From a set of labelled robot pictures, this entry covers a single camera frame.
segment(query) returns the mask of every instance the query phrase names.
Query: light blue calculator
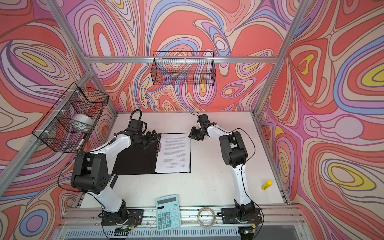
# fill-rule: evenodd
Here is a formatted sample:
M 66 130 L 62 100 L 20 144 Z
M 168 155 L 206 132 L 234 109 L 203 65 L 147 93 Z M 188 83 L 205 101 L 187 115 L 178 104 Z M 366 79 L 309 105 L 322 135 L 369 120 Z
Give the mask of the light blue calculator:
M 157 230 L 164 231 L 181 226 L 179 199 L 169 195 L 156 199 Z

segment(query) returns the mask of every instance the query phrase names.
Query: calculator screen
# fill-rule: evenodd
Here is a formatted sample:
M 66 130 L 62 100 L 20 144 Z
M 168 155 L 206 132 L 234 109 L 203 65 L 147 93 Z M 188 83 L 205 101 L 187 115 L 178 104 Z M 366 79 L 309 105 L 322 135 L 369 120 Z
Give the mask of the calculator screen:
M 164 200 L 157 201 L 157 204 L 164 204 L 164 203 L 167 203 L 167 202 L 174 202 L 174 201 L 176 201 L 176 198 L 172 197 L 172 198 L 169 198 L 169 199 L 164 199 Z

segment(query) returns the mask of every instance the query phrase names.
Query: wallpaper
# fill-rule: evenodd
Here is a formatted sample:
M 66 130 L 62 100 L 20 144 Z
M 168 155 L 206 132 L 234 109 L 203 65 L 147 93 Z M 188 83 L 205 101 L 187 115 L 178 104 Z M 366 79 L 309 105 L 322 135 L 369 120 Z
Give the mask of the wallpaper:
M 0 1 L 0 171 L 84 69 L 43 0 Z M 86 149 L 100 145 L 114 116 L 106 108 Z M 0 239 L 48 239 L 77 194 L 56 186 L 73 154 L 41 145 L 0 197 Z M 64 171 L 71 175 L 72 165 Z M 70 187 L 63 177 L 61 185 Z
M 60 1 L 85 54 L 151 56 L 213 50 L 216 56 L 277 56 L 296 0 Z M 228 71 L 222 65 L 220 71 Z
M 384 239 L 384 2 L 316 0 L 258 110 L 314 239 Z
M 119 112 L 252 111 L 272 64 L 230 63 L 214 86 L 153 85 L 151 64 L 95 63 L 93 69 Z

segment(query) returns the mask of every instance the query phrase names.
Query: table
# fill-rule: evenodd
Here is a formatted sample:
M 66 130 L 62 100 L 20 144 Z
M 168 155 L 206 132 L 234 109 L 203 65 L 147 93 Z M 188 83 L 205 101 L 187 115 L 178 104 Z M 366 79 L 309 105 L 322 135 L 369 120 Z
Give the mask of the table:
M 250 112 L 207 112 L 211 122 L 222 129 L 231 131 L 242 128 L 256 147 L 256 154 L 246 163 L 246 176 L 252 200 L 257 204 L 282 204 L 283 199 L 276 184 L 269 161 L 264 152 Z M 114 132 L 128 126 L 129 115 L 118 114 L 116 122 L 109 132 L 109 140 Z M 191 113 L 143 113 L 142 121 L 148 124 L 147 131 L 157 133 L 186 133 L 197 122 L 197 116 Z M 238 130 L 243 138 L 248 157 L 253 154 L 253 145 L 248 136 Z M 116 158 L 108 162 L 111 173 Z M 227 166 L 221 156 L 220 143 L 208 136 L 204 141 L 191 139 L 191 173 L 121 175 L 113 191 L 124 199 L 128 207 L 153 207 L 155 199 L 177 194 L 180 206 L 218 206 L 233 205 L 235 188 Z M 273 185 L 263 191 L 261 186 L 268 180 Z M 86 194 L 81 208 L 100 207 L 100 204 Z

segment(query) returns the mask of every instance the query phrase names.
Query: clipboard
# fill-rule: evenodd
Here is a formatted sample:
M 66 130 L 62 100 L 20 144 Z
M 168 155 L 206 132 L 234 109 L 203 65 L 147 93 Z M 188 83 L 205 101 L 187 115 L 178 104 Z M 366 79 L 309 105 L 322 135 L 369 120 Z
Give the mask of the clipboard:
M 137 146 L 130 146 L 129 148 L 126 148 L 121 151 L 116 157 L 116 161 L 112 170 L 112 175 L 162 174 L 155 172 L 157 153 L 159 152 L 159 143 L 160 139 L 158 140 L 157 144 L 154 142 L 146 149 L 141 149 Z M 191 160 L 189 159 L 188 173 L 190 172 Z

